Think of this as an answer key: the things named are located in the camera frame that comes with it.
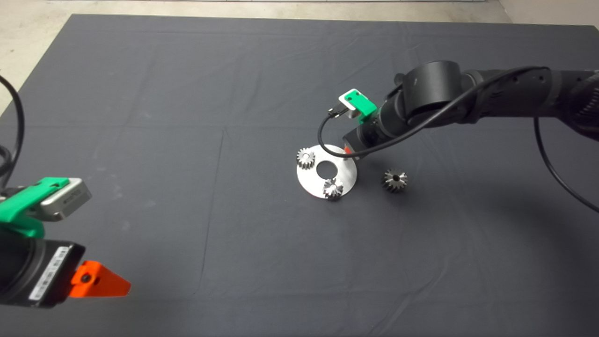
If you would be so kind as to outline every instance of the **metal gear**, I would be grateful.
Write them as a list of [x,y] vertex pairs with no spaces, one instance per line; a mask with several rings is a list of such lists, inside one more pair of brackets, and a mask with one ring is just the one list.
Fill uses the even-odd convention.
[[397,193],[408,185],[408,176],[400,170],[387,170],[383,174],[382,184],[387,191]]
[[343,182],[336,178],[327,179],[322,187],[322,192],[328,200],[339,199],[343,194]]
[[302,169],[309,169],[314,166],[314,161],[316,157],[314,156],[314,152],[308,148],[304,148],[298,151],[297,161],[298,166]]

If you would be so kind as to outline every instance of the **circular metal disc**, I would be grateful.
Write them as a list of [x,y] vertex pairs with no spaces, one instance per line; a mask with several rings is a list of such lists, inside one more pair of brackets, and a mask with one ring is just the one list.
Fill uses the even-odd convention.
[[[340,154],[345,153],[344,150],[334,145],[327,145],[326,148]],[[316,157],[314,166],[307,169],[297,166],[298,180],[302,187],[311,195],[325,199],[322,188],[325,185],[326,179],[322,179],[318,175],[316,167],[323,161],[330,161],[337,168],[337,175],[335,178],[343,183],[343,193],[341,193],[341,195],[346,195],[356,184],[356,179],[358,178],[358,169],[356,168],[356,163],[353,159],[332,156],[326,153],[320,145],[312,146],[310,151],[313,151],[314,156]]]

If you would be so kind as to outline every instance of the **green bracket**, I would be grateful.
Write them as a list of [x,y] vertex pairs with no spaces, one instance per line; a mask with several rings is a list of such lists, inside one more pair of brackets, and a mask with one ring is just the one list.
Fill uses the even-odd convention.
[[0,203],[0,226],[23,236],[41,239],[44,237],[44,226],[40,220],[28,217],[27,210],[34,208],[67,184],[68,178],[45,177],[35,185],[6,199]]
[[377,110],[377,107],[374,103],[372,103],[366,96],[360,94],[360,92],[355,89],[345,95],[344,98],[349,104],[353,105],[356,110],[360,112],[360,116],[358,117],[358,122],[360,124],[368,121],[373,113],[375,113]]

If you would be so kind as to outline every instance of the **center hole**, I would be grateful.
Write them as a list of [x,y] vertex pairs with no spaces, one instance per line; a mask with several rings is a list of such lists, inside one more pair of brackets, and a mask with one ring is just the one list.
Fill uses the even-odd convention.
[[322,161],[316,166],[316,173],[322,179],[333,179],[337,175],[337,166],[330,161]]

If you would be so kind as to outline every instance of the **mounting screw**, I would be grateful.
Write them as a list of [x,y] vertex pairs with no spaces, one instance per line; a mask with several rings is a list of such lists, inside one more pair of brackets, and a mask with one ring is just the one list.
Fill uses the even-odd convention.
[[90,274],[84,274],[83,276],[81,276],[81,282],[83,283],[88,283],[91,280],[92,276]]

